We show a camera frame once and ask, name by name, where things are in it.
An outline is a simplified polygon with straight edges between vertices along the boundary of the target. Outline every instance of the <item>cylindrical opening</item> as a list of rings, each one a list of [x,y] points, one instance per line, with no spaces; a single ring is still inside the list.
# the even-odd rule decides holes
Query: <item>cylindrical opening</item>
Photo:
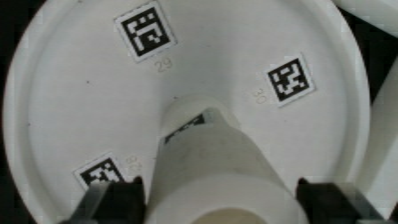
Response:
[[[265,220],[242,209],[222,209],[210,212],[194,224],[266,224]]]

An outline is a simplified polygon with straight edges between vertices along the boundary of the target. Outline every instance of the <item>black and white square marker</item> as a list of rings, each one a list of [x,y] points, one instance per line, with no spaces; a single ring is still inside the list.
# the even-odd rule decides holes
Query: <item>black and white square marker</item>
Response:
[[[115,19],[115,26],[135,61],[142,62],[176,45],[176,38],[156,1],[142,5]]]
[[[110,153],[85,164],[85,166],[74,171],[74,176],[83,189],[89,189],[92,183],[126,182],[117,160]]]
[[[266,71],[266,80],[277,96],[279,106],[284,106],[314,91],[313,79],[302,56],[284,61]]]

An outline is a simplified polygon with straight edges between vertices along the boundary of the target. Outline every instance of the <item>black background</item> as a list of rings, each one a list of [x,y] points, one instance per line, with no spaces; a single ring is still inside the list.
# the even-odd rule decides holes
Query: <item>black background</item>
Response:
[[[44,0],[0,0],[0,99],[3,99],[7,68],[14,49],[28,21],[43,2]],[[391,68],[393,60],[398,55],[398,39],[380,32],[380,30],[371,27],[355,17],[352,17],[346,13],[343,14],[353,30],[364,56],[373,99]],[[0,223],[34,224],[35,222],[27,212],[9,174],[3,141],[0,141],[0,147]]]

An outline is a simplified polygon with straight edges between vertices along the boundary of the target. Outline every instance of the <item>white plastic part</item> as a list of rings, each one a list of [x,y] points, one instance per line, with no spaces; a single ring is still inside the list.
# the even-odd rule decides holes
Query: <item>white plastic part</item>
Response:
[[[398,202],[398,61],[371,108],[371,134],[357,187],[389,217]]]
[[[398,37],[396,0],[332,0],[337,6]]]
[[[146,224],[195,220],[211,224],[222,213],[240,217],[242,212],[261,223],[305,224],[298,202],[252,140],[227,125],[217,109],[204,114],[211,123],[190,127],[158,152]]]
[[[357,176],[368,83],[332,2],[158,2],[178,44],[140,63],[114,19],[146,0],[51,0],[27,29],[3,134],[16,186],[41,224],[69,217],[83,196],[73,172],[106,152],[128,176],[142,176],[149,193],[162,118],[186,95],[208,95],[226,105],[291,193],[304,176],[311,181]],[[263,71],[297,54],[314,92],[279,107]]]

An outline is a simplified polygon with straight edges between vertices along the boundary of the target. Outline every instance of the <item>white funnel-shaped object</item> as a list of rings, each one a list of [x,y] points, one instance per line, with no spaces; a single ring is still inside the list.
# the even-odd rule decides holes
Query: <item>white funnel-shaped object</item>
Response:
[[[165,137],[146,224],[305,224],[257,146],[218,109],[204,110]]]

